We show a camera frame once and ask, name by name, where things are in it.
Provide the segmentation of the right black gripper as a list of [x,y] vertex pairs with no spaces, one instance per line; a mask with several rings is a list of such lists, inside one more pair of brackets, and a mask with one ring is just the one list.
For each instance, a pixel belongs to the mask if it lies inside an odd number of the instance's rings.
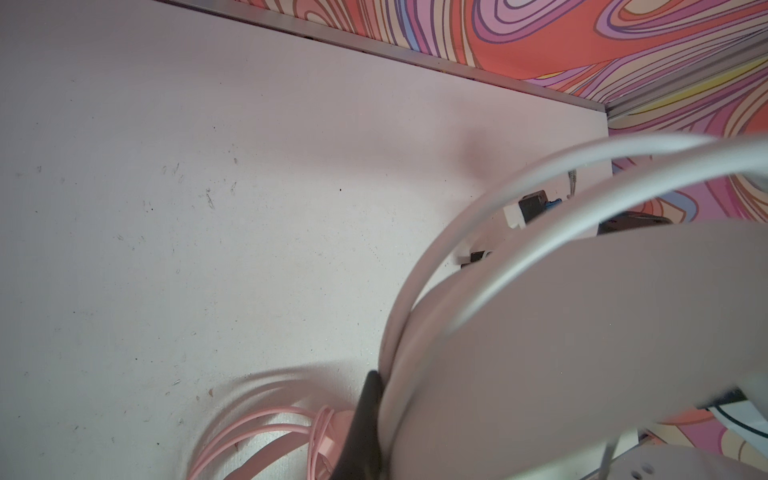
[[[505,206],[500,213],[492,215],[486,222],[486,226],[481,229],[481,234],[471,245],[468,253],[461,257],[461,267],[468,267],[470,264],[486,258],[504,240],[524,229],[530,221],[561,203],[561,198],[549,200],[544,190],[538,190]],[[602,221],[592,236],[669,224],[672,224],[672,220],[663,216],[624,211]]]

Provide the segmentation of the pink headphones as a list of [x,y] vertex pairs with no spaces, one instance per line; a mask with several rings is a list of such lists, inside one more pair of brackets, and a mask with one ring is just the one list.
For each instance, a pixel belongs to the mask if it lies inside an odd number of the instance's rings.
[[187,477],[196,479],[214,461],[241,444],[266,434],[272,440],[245,463],[229,473],[229,479],[253,479],[295,450],[305,447],[306,479],[329,479],[340,463],[352,426],[352,410],[323,406],[310,411],[296,406],[275,407],[247,414],[226,426],[210,440],[193,461]]

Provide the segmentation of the white headphones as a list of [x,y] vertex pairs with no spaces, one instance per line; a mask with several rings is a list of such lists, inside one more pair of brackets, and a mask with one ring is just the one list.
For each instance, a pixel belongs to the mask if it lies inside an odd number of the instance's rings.
[[[648,162],[537,217],[429,286],[491,214],[619,157]],[[767,174],[767,138],[686,133],[588,142],[473,202],[426,250],[391,310],[378,414],[389,479],[508,479],[676,414],[767,366],[767,228],[707,221],[594,235],[646,200]]]

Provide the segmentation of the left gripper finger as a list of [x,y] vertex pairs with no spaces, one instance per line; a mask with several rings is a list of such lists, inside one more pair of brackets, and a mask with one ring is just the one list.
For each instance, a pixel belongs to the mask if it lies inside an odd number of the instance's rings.
[[331,480],[377,480],[381,477],[382,453],[377,422],[383,390],[380,374],[370,371]]

